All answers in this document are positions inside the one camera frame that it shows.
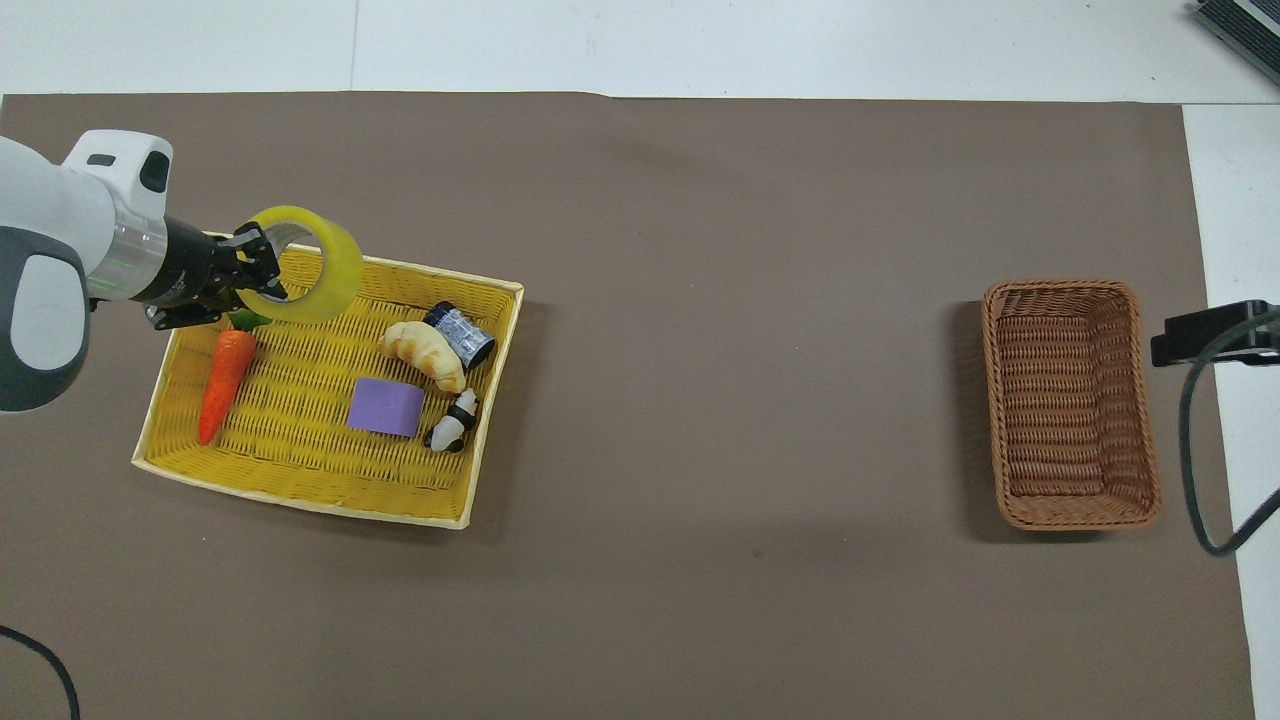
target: panda figurine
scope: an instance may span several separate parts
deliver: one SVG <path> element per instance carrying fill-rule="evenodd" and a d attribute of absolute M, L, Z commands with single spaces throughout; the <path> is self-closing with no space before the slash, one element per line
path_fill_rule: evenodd
<path fill-rule="evenodd" d="M 479 404 L 475 391 L 467 388 L 449 405 L 444 416 L 434 428 L 426 430 L 422 445 L 435 452 L 458 452 L 466 445 L 462 434 L 476 427 L 476 405 Z"/>

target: purple block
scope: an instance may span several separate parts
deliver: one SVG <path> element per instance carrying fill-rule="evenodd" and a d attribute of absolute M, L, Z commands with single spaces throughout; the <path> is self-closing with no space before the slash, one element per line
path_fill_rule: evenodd
<path fill-rule="evenodd" d="M 393 436 L 417 434 L 417 419 L 422 415 L 426 392 L 417 386 L 356 378 L 356 392 L 351 396 L 347 427 Z"/>

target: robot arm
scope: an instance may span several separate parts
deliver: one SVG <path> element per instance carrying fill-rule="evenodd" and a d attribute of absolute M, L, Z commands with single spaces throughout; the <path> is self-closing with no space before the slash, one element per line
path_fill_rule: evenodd
<path fill-rule="evenodd" d="M 54 165 L 0 137 L 0 413 L 76 379 L 90 299 L 143 302 L 166 329 L 243 306 L 237 290 L 284 297 L 260 227 L 225 240 L 165 217 L 172 158 L 155 136 L 90 131 Z"/>

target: toy croissant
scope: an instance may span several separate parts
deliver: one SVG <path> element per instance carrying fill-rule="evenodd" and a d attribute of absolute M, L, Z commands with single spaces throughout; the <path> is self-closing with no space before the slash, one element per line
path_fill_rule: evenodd
<path fill-rule="evenodd" d="M 378 351 L 383 357 L 398 357 L 422 370 L 444 392 L 457 395 L 467 388 L 458 354 L 440 331 L 426 323 L 396 323 L 387 328 Z"/>

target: yellow tape roll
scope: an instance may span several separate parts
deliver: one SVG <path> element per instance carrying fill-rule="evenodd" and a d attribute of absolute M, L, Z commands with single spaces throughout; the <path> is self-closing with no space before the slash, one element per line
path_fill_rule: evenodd
<path fill-rule="evenodd" d="M 251 218 L 262 225 L 276 250 L 298 240 L 315 238 L 324 255 L 324 268 L 316 284 L 306 295 L 275 300 L 251 290 L 238 291 L 244 306 L 284 323 L 323 323 L 347 307 L 360 291 L 364 256 L 346 229 L 311 210 L 280 205 L 268 208 Z"/>

